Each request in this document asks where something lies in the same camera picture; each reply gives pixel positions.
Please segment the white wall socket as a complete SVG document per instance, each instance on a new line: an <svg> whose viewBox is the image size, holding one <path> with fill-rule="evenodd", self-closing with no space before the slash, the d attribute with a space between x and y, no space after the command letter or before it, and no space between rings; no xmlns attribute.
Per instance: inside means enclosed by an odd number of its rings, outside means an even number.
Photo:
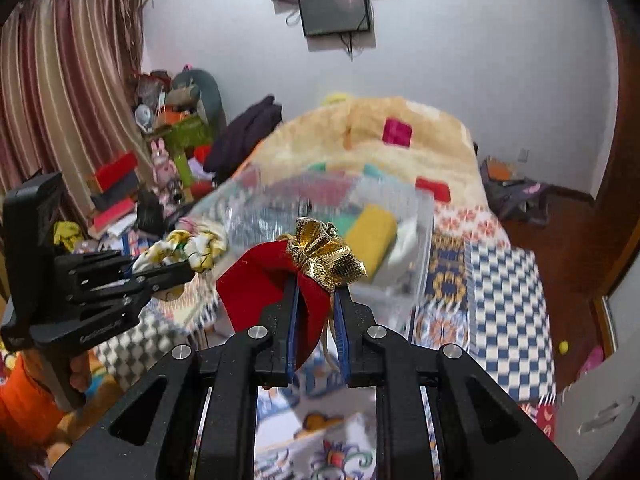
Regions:
<svg viewBox="0 0 640 480"><path fill-rule="evenodd" d="M518 152L518 161L519 162L527 162L528 161L529 150L526 148L521 148Z"/></svg>

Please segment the yellow sponge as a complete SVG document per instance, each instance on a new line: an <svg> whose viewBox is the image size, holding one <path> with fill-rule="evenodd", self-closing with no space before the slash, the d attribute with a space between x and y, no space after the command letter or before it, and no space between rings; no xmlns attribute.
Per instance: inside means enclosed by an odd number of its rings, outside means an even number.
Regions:
<svg viewBox="0 0 640 480"><path fill-rule="evenodd" d="M362 262L372 281L381 266L386 252L396 238L397 221L394 215L375 204L367 204L360 216L347 231L344 241L352 254Z"/></svg>

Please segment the yellow curved pillow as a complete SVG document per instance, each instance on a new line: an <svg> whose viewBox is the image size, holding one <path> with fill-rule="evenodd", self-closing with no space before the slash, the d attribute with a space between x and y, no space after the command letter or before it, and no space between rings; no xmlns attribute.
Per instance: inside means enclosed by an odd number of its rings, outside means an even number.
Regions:
<svg viewBox="0 0 640 480"><path fill-rule="evenodd" d="M338 104L338 103L347 102L347 101L349 101L351 99L352 99L352 96L349 93L333 92L333 93L327 94L323 98L322 105L323 106L331 106L331 105L335 105L335 104Z"/></svg>

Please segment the green knitted cloth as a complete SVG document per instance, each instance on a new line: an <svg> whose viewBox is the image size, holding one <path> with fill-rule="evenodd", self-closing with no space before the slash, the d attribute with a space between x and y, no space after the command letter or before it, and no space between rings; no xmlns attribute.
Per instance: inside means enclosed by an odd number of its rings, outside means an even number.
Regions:
<svg viewBox="0 0 640 480"><path fill-rule="evenodd" d="M352 214L351 212L338 212L337 214L332 214L329 218L329 222L336 227L337 233L340 237L345 237L357 219L358 214Z"/></svg>

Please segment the red cylindrical can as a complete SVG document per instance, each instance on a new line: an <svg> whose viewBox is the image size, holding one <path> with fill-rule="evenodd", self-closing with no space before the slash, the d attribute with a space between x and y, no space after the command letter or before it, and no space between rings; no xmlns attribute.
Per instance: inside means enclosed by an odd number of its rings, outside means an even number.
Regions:
<svg viewBox="0 0 640 480"><path fill-rule="evenodd" d="M210 181L194 181L190 186L190 192L194 200L201 200L209 193L213 192L213 182Z"/></svg>

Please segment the pink bunny toy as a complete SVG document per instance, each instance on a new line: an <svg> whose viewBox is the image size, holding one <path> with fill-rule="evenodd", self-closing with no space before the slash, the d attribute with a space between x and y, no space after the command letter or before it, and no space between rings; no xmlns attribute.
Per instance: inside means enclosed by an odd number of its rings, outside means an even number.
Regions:
<svg viewBox="0 0 640 480"><path fill-rule="evenodd" d="M181 181L177 166L170 158L164 139L153 140L151 150L156 192L165 202L178 204L182 200Z"/></svg>

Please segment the floral yellow scrunchie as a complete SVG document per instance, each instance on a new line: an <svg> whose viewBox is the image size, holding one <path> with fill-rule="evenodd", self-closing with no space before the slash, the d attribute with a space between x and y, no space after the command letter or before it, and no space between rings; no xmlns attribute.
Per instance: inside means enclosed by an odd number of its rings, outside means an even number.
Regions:
<svg viewBox="0 0 640 480"><path fill-rule="evenodd" d="M132 272L140 273L187 262L195 273L202 273L213 269L227 250L228 240L224 234L207 230L198 233L175 230L138 255Z"/></svg>

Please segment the red box stack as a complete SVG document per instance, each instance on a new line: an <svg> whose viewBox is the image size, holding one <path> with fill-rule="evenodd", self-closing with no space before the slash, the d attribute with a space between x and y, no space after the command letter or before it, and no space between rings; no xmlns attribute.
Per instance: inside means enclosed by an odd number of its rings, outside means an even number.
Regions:
<svg viewBox="0 0 640 480"><path fill-rule="evenodd" d="M140 186L134 152L119 155L86 179L94 206L89 234L95 240L134 211L134 194Z"/></svg>

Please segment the striped brown curtain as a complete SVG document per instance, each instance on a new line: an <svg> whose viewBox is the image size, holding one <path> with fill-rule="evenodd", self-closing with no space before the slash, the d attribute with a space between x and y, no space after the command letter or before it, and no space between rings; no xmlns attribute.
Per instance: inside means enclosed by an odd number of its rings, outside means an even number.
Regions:
<svg viewBox="0 0 640 480"><path fill-rule="evenodd" d="M142 0L22 0L1 29L1 191L37 170L62 174L62 215L84 223L87 180L133 152L151 161L134 122Z"/></svg>

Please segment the green storage box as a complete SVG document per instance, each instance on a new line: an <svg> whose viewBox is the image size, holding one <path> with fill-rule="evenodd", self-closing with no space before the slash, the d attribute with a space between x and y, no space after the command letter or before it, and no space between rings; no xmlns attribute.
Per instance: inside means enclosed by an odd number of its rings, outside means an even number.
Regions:
<svg viewBox="0 0 640 480"><path fill-rule="evenodd" d="M184 118L160 132L165 148L172 157L183 154L187 148L212 144L215 134L216 131L202 122L198 115Z"/></svg>

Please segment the grey green plush pillow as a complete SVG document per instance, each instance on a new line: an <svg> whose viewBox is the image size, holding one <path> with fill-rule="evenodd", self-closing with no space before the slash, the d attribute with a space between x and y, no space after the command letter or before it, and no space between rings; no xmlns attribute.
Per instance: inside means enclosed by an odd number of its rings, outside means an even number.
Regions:
<svg viewBox="0 0 640 480"><path fill-rule="evenodd" d="M224 109L218 84L206 70L185 67L171 81L165 104L193 108L215 136L224 125Z"/></svg>

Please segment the red velvet gold pouch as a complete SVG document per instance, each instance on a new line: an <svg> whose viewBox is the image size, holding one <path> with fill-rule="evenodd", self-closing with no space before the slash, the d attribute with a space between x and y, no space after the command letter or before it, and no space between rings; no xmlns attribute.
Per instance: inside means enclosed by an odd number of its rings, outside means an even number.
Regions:
<svg viewBox="0 0 640 480"><path fill-rule="evenodd" d="M303 304L296 309L295 366L318 344L332 308L331 295L366 276L364 265L329 222L299 217L292 234L258 244L227 269L216 289L237 332L256 325L270 304L293 285Z"/></svg>

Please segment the orange sleeve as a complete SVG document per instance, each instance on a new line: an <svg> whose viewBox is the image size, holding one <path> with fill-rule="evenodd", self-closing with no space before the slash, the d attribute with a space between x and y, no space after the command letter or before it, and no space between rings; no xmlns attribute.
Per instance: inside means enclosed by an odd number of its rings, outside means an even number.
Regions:
<svg viewBox="0 0 640 480"><path fill-rule="evenodd" d="M14 448L43 444L64 416L51 393L28 374L23 356L1 385L0 410L1 437Z"/></svg>

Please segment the dark purple clothing pile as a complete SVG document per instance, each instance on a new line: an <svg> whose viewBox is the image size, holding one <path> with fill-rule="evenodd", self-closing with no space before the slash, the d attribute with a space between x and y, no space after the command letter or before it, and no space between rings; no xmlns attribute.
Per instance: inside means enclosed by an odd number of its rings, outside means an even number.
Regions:
<svg viewBox="0 0 640 480"><path fill-rule="evenodd" d="M240 168L254 148L282 122L282 105L265 96L235 117L215 140L203 169L216 184L224 183Z"/></svg>

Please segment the clear plastic storage box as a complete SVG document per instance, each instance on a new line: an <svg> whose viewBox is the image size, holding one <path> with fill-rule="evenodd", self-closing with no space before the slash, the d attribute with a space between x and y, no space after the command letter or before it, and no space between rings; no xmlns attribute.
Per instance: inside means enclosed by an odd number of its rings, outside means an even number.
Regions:
<svg viewBox="0 0 640 480"><path fill-rule="evenodd" d="M434 197L387 176L307 170L270 176L247 168L193 209L219 222L233 255L280 240L294 268L347 283L375 321L404 332L426 287Z"/></svg>

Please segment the white drawstring pouch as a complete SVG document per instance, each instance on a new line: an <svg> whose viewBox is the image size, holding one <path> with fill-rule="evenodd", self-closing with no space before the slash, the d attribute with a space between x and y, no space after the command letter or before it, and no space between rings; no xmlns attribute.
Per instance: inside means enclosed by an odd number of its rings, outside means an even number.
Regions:
<svg viewBox="0 0 640 480"><path fill-rule="evenodd" d="M388 255L388 263L393 268L408 266L418 248L418 218L413 217L401 222L397 228L396 240Z"/></svg>

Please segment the black plastic bag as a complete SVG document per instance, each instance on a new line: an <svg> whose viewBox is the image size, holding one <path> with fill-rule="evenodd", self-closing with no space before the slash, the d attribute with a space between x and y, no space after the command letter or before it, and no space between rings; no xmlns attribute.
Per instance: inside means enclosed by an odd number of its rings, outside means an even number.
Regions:
<svg viewBox="0 0 640 480"><path fill-rule="evenodd" d="M152 236L165 233L164 208L157 195L145 188L137 194L136 229Z"/></svg>

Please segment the green bottle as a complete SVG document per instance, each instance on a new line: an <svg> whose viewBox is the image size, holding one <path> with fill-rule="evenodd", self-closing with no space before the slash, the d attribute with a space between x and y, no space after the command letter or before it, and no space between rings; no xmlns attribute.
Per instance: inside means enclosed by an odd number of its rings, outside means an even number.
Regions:
<svg viewBox="0 0 640 480"><path fill-rule="evenodd" d="M182 185L185 188L190 188L193 182L193 176L186 154L177 154L172 160L175 163Z"/></svg>

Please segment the beige patchwork fleece blanket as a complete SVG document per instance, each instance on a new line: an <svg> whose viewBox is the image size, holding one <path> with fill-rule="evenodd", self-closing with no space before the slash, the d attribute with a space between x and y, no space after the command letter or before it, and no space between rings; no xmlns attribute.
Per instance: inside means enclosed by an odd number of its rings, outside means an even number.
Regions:
<svg viewBox="0 0 640 480"><path fill-rule="evenodd" d="M409 184L444 182L459 207L485 206L471 133L435 107L393 98L350 99L282 122L248 155L265 177L292 176L324 162L358 174L370 165Z"/></svg>

